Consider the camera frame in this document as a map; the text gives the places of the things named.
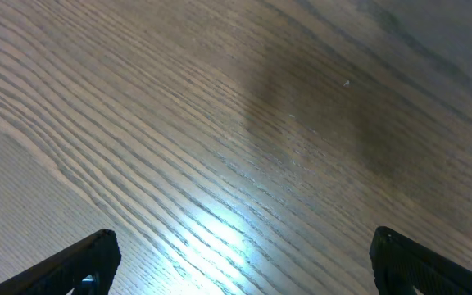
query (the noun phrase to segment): wooden table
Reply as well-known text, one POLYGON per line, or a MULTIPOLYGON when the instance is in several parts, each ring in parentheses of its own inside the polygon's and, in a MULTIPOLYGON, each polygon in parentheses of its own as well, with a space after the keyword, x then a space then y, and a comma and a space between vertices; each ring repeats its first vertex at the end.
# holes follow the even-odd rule
POLYGON ((375 294, 379 225, 472 270, 472 2, 0 1, 0 282, 375 294))

